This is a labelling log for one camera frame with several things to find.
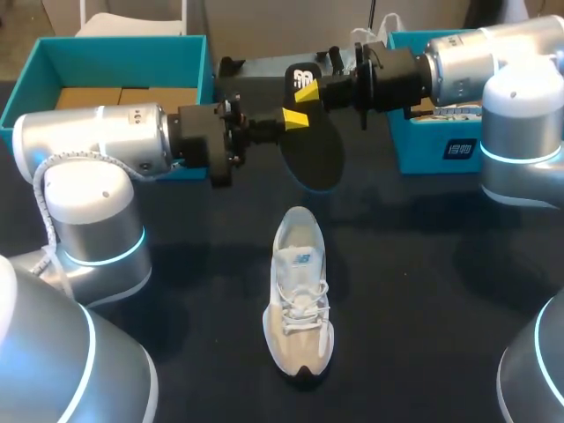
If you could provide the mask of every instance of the logo sticker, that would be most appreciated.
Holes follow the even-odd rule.
[[[442,158],[444,160],[467,160],[472,157],[476,139],[451,139],[447,143]]]
[[[299,70],[296,69],[293,72],[293,86],[300,89],[304,86],[308,86],[314,81],[314,74],[309,70]]]
[[[310,254],[299,254],[294,258],[292,264],[308,264],[310,257]]]

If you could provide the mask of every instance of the blue box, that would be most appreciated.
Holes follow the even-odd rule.
[[[388,46],[389,48],[409,47],[415,55],[420,55],[431,39],[460,32],[453,30],[391,33]],[[388,113],[388,122],[397,151],[399,168],[403,174],[479,172],[481,120],[454,122],[406,120],[403,110],[394,110]],[[472,142],[474,146],[471,155],[463,156],[468,157],[467,159],[457,159],[456,155],[447,154],[451,146],[456,149],[469,148]]]
[[[23,114],[52,110],[64,87],[197,88],[197,104],[213,100],[213,68],[205,36],[42,38],[19,75],[0,137]],[[206,169],[180,169],[172,179],[202,179]]]

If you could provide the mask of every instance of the glowing blue ring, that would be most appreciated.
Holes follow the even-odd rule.
[[[133,247],[128,249],[126,252],[120,254],[119,256],[109,258],[108,260],[101,260],[99,262],[85,262],[83,260],[78,260],[77,258],[74,258],[69,253],[67,253],[66,251],[64,252],[64,254],[66,254],[67,257],[72,262],[79,264],[81,266],[88,266],[88,267],[105,266],[106,264],[119,262],[120,260],[123,260],[125,257],[131,256],[133,253],[135,253],[135,251],[137,251],[137,249],[139,247],[141,247],[141,244],[143,244],[144,240],[145,240],[145,228],[143,228],[143,233],[141,234],[141,238],[139,238],[139,241],[137,241],[137,243]]]
[[[77,409],[78,403],[80,403],[82,396],[85,394],[86,386],[88,385],[88,381],[90,380],[90,375],[92,374],[94,367],[94,357],[96,356],[96,331],[94,329],[94,323],[90,317],[90,313],[88,313],[88,311],[80,304],[78,304],[78,306],[85,314],[86,321],[88,323],[88,355],[86,356],[85,371],[80,378],[77,390],[57,423],[67,423],[71,419],[72,413],[74,413]]]
[[[562,404],[562,406],[564,406],[564,397],[560,394],[560,392],[558,391],[558,388],[556,388],[556,385],[553,382],[553,379],[548,374],[548,370],[546,370],[545,362],[543,361],[543,356],[540,353],[540,342],[538,340],[538,330],[539,330],[539,326],[540,326],[540,319],[542,318],[543,314],[545,313],[546,307],[548,306],[548,304],[550,304],[550,301],[552,301],[552,300],[553,299],[551,298],[545,304],[545,306],[542,308],[542,310],[540,310],[540,313],[538,313],[537,321],[535,323],[535,335],[534,335],[534,338],[535,338],[535,353],[537,354],[537,361],[538,361],[538,366],[540,367],[540,372],[545,377],[545,380],[546,380],[546,383],[548,384],[548,387],[553,392],[556,399],[558,399],[560,404]]]
[[[497,155],[493,154],[492,152],[489,152],[488,150],[486,150],[484,145],[481,144],[481,143],[480,143],[479,146],[482,149],[482,152],[487,157],[489,157],[490,159],[501,161],[503,163],[510,163],[512,165],[534,165],[535,163],[547,161],[547,160],[551,159],[552,157],[556,156],[560,152],[560,149],[561,149],[561,146],[559,145],[555,152],[551,152],[550,154],[547,154],[546,156],[538,157],[536,159],[508,159],[507,157],[497,156]]]

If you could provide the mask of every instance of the white chair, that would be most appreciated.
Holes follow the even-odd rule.
[[[514,24],[529,18],[524,0],[504,0],[499,18],[500,24]]]
[[[186,35],[188,0],[182,0],[182,20],[143,20],[112,13],[96,13],[86,21],[86,0],[80,0],[80,31],[77,37]]]

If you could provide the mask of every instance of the sneaker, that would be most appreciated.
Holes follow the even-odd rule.
[[[325,280],[325,244],[314,215],[290,209],[278,227],[271,262],[271,302],[263,329],[272,358],[285,374],[321,375],[333,353]]]

